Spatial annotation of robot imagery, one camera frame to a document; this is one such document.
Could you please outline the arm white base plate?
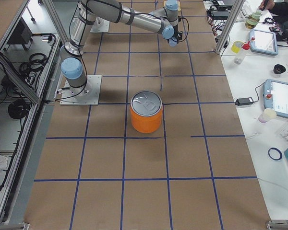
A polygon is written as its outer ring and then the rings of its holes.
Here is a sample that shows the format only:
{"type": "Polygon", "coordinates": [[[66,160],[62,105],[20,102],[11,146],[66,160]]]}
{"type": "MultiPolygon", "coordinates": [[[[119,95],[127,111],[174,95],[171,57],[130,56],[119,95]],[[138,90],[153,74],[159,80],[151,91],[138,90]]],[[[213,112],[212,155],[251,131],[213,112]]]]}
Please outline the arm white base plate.
{"type": "Polygon", "coordinates": [[[101,75],[88,75],[87,84],[85,88],[80,87],[78,89],[69,85],[68,81],[65,81],[65,88],[62,92],[62,98],[60,105],[62,106],[85,106],[92,105],[98,106],[100,89],[101,89],[102,76],[101,75]]]}
{"type": "Polygon", "coordinates": [[[90,30],[90,33],[108,33],[109,32],[110,21],[96,17],[96,20],[90,30]]]}

